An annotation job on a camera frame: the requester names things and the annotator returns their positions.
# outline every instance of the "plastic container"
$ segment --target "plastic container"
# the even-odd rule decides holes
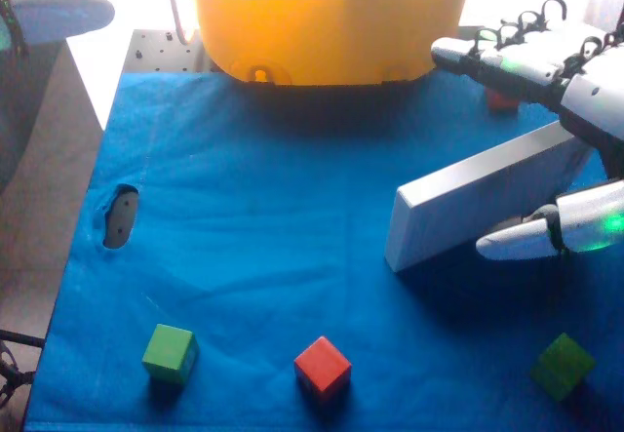
[[[195,4],[204,47],[226,73],[246,82],[328,86],[413,80],[427,73],[434,66],[431,44],[456,33],[464,1]]]

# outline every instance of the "green cube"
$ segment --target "green cube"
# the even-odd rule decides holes
[[[539,356],[530,377],[555,401],[561,401],[596,366],[596,361],[567,334]]]
[[[157,325],[142,362],[152,378],[183,385],[198,354],[199,345],[192,332]]]

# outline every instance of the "red cube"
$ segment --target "red cube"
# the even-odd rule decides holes
[[[351,378],[351,363],[324,336],[319,337],[294,360],[301,383],[325,403]]]
[[[486,89],[487,107],[491,111],[500,110],[517,110],[520,105],[520,101],[514,98],[507,98],[497,91],[492,89]]]

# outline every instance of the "oval cutout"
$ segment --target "oval cutout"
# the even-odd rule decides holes
[[[106,213],[106,234],[104,246],[107,249],[121,249],[130,238],[135,225],[138,208],[138,190],[130,185],[117,188],[117,196],[113,199]]]

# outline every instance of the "blue table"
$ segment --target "blue table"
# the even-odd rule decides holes
[[[491,116],[444,73],[316,90],[125,75],[25,430],[624,430],[621,247],[497,263],[468,243],[398,276],[383,259],[398,185],[554,120]],[[602,177],[593,158],[575,186]],[[111,251],[122,184],[138,212]],[[140,364],[157,323],[199,340],[175,394]],[[598,366],[559,405],[528,371],[562,332]],[[321,334],[353,363],[325,412],[293,374]]]

